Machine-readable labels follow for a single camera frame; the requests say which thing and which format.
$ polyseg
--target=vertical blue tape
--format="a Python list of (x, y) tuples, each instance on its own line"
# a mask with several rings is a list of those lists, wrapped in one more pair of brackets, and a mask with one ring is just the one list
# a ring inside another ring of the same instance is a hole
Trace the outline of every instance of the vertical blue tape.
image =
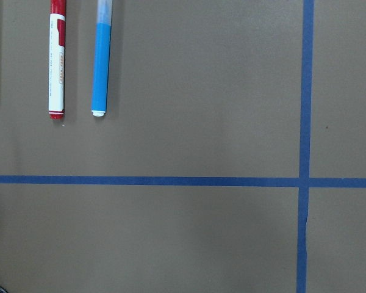
[(306, 223), (309, 207), (310, 123), (312, 113), (314, 0), (304, 0), (301, 67), (300, 189), (298, 192), (298, 240), (296, 293), (306, 292)]

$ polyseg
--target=translucent marker cap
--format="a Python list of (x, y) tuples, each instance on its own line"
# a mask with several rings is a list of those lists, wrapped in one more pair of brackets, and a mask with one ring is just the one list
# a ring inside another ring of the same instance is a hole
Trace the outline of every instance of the translucent marker cap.
[(97, 23), (104, 23), (111, 26), (112, 0), (98, 0)]

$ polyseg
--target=gray surface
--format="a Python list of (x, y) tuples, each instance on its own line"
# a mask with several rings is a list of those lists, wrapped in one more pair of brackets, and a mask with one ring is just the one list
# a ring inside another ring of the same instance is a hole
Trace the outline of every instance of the gray surface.
[(307, 293), (366, 293), (366, 189), (311, 189)]
[(311, 175), (366, 177), (366, 1), (315, 2), (313, 80)]
[(302, 1), (116, 3), (106, 118), (90, 113), (96, 1), (68, 1), (54, 123), (49, 1), (0, 1), (0, 174), (298, 176)]
[(294, 292), (296, 189), (0, 185), (0, 284)]

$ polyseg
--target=marker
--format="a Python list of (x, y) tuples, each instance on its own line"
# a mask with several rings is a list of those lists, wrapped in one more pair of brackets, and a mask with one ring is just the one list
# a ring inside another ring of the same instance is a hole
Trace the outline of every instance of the marker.
[(49, 45), (49, 114), (63, 118), (66, 0), (51, 0)]
[(107, 107), (111, 16), (112, 0), (98, 0), (91, 104), (91, 111), (96, 117), (102, 117), (105, 114)]

